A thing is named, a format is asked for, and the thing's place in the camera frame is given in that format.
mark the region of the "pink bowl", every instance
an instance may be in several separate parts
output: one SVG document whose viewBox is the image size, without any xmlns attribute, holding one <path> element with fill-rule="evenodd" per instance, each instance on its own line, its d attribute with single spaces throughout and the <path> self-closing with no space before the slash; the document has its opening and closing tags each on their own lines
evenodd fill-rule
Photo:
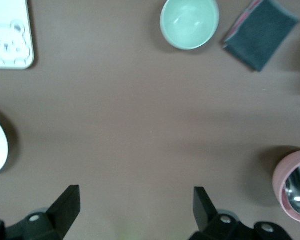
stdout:
<svg viewBox="0 0 300 240">
<path fill-rule="evenodd" d="M 285 157 L 275 168 L 272 185 L 276 198 L 283 210 L 294 220 L 300 222 L 300 214 L 289 203 L 285 191 L 286 181 L 289 176 L 300 166 L 300 151 L 296 151 Z"/>
</svg>

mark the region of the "light green bowl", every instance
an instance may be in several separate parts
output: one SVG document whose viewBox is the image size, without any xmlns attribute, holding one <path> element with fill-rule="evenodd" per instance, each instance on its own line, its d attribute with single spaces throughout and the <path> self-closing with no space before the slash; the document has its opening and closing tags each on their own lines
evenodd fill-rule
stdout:
<svg viewBox="0 0 300 240">
<path fill-rule="evenodd" d="M 168 0 L 161 12 L 164 38 L 177 49 L 191 50 L 215 34 L 219 8 L 215 0 Z"/>
</svg>

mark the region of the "bear-shaped tray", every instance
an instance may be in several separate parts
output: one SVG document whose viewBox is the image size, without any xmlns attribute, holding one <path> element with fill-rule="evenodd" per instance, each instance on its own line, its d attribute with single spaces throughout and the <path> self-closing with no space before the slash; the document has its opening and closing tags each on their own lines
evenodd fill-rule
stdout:
<svg viewBox="0 0 300 240">
<path fill-rule="evenodd" d="M 27 0 L 0 0 L 0 69 L 26 69 L 34 61 Z"/>
</svg>

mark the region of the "brown background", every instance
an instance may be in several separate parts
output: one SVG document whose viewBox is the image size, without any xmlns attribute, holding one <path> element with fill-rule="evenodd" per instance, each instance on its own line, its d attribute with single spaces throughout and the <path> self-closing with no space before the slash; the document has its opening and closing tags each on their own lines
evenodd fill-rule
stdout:
<svg viewBox="0 0 300 240">
<path fill-rule="evenodd" d="M 12 225 L 79 184 L 65 239 L 187 240 L 193 187 L 248 227 L 300 223 L 272 191 L 276 162 L 300 148 L 300 24 L 262 73 L 221 41 L 250 0 L 218 0 L 203 47 L 162 37 L 164 0 L 31 0 L 35 62 L 0 70 L 10 152 L 0 219 Z M 300 0 L 279 0 L 300 17 Z"/>
</svg>

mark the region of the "silver screw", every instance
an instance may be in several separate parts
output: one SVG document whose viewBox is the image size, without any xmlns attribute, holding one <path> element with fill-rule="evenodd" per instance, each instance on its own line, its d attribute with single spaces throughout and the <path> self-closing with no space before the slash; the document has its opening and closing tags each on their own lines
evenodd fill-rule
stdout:
<svg viewBox="0 0 300 240">
<path fill-rule="evenodd" d="M 269 224 L 265 224 L 265 223 L 262 224 L 261 228 L 268 233 L 273 233 L 275 231 L 272 226 L 270 226 Z"/>
<path fill-rule="evenodd" d="M 222 216 L 221 221 L 225 224 L 230 224 L 231 223 L 231 218 L 228 216 Z"/>
<path fill-rule="evenodd" d="M 30 222 L 35 222 L 35 221 L 37 221 L 39 218 L 40 218 L 39 215 L 33 215 L 32 217 L 30 217 L 29 221 L 30 221 Z"/>
</svg>

